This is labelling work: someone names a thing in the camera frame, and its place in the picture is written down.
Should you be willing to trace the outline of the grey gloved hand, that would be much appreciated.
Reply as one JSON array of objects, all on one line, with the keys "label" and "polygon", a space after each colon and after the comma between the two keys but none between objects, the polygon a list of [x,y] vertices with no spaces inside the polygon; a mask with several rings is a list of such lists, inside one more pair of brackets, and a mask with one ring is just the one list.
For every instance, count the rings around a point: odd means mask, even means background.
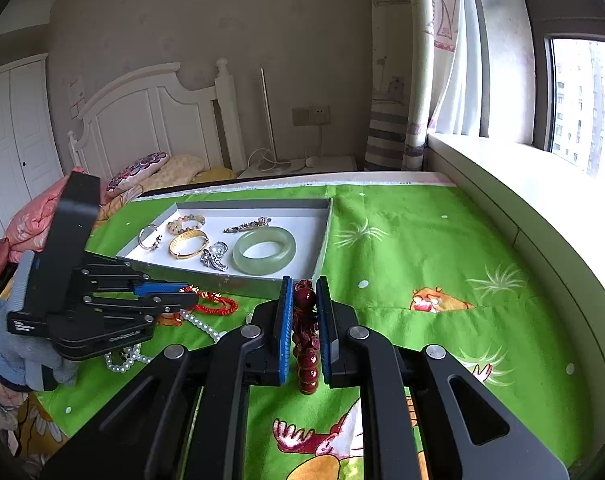
[{"label": "grey gloved hand", "polygon": [[78,364],[63,359],[45,338],[15,335],[7,329],[7,315],[22,310],[34,252],[22,254],[11,295],[0,298],[0,382],[16,391],[52,391],[73,386]]}]

